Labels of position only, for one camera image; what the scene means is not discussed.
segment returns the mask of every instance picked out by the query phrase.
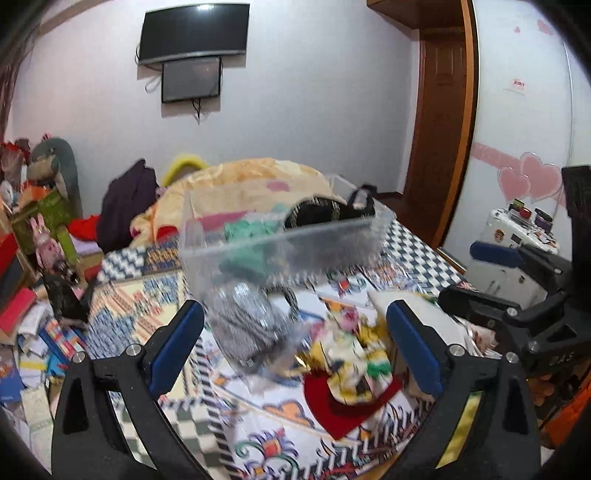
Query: television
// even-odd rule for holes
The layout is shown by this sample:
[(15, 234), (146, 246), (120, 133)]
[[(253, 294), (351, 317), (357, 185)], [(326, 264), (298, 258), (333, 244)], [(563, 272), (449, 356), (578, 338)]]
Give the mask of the television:
[(220, 94), (220, 57), (167, 61), (162, 68), (162, 103)]
[(198, 4), (146, 12), (138, 63), (246, 53), (250, 4)]

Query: patterned bedspread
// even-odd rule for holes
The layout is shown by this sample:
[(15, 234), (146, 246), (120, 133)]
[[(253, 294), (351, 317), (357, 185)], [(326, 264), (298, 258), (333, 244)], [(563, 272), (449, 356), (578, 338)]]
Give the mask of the patterned bedspread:
[[(126, 251), (134, 265), (119, 270), (113, 267), (122, 265), (117, 252), (109, 254), (100, 275), (106, 283), (97, 288), (92, 304), (88, 345), (94, 358), (118, 355), (131, 342), (145, 343), (188, 297), (183, 273), (170, 270), (178, 266), (176, 244), (161, 249), (165, 253), (154, 248)], [(406, 285), (399, 287), (437, 294), (462, 280), (396, 221), (385, 253), (391, 265), (407, 274)], [(159, 265), (168, 271), (159, 273)], [(384, 265), (377, 270), (331, 272), (326, 281), (301, 289), (300, 317), (323, 322), (327, 312), (343, 307), (375, 315), (367, 291), (391, 286), (392, 272), (388, 262)], [(269, 374), (265, 380), (264, 392), (251, 394), (205, 329), (173, 390), (160, 398), (173, 428), (212, 477), (324, 480), (371, 475), (403, 447), (428, 407), (400, 391), (361, 427), (335, 442), (308, 409), (297, 374)], [(116, 397), (113, 402), (134, 456), (151, 465), (122, 402)]]

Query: plush bunny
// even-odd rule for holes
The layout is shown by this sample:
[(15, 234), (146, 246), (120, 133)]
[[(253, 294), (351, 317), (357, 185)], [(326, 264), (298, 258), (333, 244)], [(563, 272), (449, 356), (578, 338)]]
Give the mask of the plush bunny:
[(37, 215), (37, 221), (31, 218), (31, 228), (37, 263), (41, 270), (53, 273), (56, 262), (64, 260), (64, 251), (61, 245), (51, 237), (42, 214)]

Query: wooden door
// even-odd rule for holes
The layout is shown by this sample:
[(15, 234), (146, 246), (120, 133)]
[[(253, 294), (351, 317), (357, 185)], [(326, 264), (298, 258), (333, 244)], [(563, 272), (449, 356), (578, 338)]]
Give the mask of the wooden door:
[(417, 119), (397, 213), (403, 225), (434, 247), (457, 173), (466, 72), (463, 29), (421, 30)]

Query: red book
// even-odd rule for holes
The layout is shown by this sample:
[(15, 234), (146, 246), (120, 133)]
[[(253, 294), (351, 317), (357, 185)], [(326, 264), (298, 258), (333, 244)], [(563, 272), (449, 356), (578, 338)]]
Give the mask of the red book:
[(16, 257), (18, 251), (17, 240), (11, 233), (0, 239), (0, 277), (4, 275), (10, 262)]
[(35, 300), (35, 294), (28, 288), (21, 288), (14, 296), (0, 314), (0, 343), (14, 345), (18, 325)]

